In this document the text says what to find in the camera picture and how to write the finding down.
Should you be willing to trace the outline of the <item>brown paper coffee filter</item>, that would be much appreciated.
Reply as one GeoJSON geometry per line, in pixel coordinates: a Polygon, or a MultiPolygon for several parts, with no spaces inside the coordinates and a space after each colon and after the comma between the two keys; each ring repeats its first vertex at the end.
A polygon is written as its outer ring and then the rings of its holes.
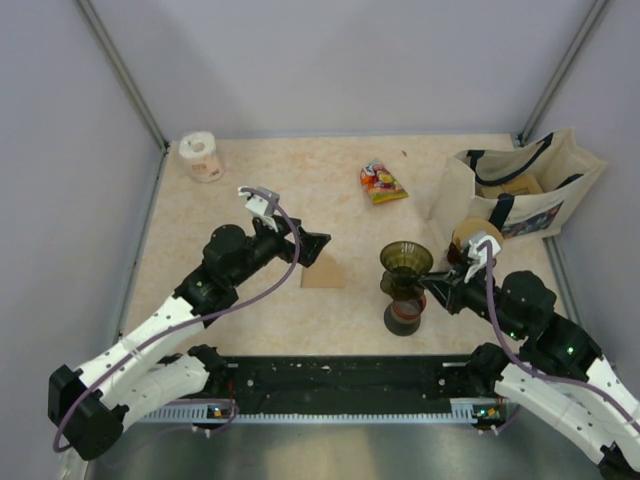
{"type": "Polygon", "coordinates": [[[501,232],[488,220],[469,217],[457,224],[452,233],[452,243],[462,251],[468,241],[476,234],[483,233],[492,236],[500,247],[504,245],[501,232]]]}
{"type": "Polygon", "coordinates": [[[300,287],[303,289],[342,289],[345,286],[344,269],[328,253],[321,253],[301,274],[300,287]]]}

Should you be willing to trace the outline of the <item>amber plastic coffee dripper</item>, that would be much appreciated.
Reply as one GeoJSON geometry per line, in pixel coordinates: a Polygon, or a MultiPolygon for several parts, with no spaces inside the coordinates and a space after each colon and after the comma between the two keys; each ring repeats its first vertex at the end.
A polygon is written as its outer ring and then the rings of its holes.
{"type": "Polygon", "coordinates": [[[494,261],[501,250],[502,247],[491,237],[471,239],[462,251],[451,243],[447,252],[447,261],[451,265],[464,266],[466,268],[470,268],[471,266],[484,268],[488,263],[494,261]],[[488,255],[486,249],[483,247],[485,243],[488,243],[491,247],[491,255],[488,255]]]}

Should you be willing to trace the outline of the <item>dark green coffee dripper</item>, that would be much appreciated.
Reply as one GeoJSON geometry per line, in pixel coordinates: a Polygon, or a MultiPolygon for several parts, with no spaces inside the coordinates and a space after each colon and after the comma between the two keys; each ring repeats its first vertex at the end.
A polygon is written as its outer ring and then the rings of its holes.
{"type": "Polygon", "coordinates": [[[419,279],[430,272],[434,264],[431,252],[412,241],[396,241],[386,245],[379,259],[384,273],[380,289],[393,301],[417,300],[424,288],[419,279]]]}

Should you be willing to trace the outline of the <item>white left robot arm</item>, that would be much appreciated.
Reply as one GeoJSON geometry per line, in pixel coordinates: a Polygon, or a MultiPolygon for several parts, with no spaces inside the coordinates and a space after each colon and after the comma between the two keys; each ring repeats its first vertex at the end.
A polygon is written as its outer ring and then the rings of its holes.
{"type": "Polygon", "coordinates": [[[85,461],[104,455],[148,413],[184,396],[216,396],[226,387],[216,351],[161,360],[220,316],[243,308],[237,288],[272,260],[312,266],[330,242],[282,215],[252,221],[253,235],[238,225],[217,228],[196,267],[142,324],[92,360],[66,364],[49,377],[47,413],[56,426],[53,449],[74,450],[85,461]]]}

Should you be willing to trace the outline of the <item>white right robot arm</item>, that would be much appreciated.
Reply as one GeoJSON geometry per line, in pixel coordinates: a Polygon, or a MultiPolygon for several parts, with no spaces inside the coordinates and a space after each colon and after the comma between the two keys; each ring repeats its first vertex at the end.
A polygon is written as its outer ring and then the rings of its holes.
{"type": "Polygon", "coordinates": [[[501,285],[457,269],[419,280],[450,314],[469,309],[490,322],[495,343],[477,347],[465,367],[469,388],[525,408],[576,445],[605,479],[639,476],[639,400],[601,347],[558,314],[556,295],[530,271],[501,285]]]}

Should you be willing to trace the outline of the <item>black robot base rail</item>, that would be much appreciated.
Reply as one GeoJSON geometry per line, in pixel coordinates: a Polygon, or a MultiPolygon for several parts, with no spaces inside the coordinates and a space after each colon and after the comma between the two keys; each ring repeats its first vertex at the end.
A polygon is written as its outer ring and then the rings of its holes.
{"type": "Polygon", "coordinates": [[[190,399],[233,400],[240,413],[372,415],[449,413],[455,400],[480,410],[505,401],[483,389],[468,355],[226,356],[190,399]]]}

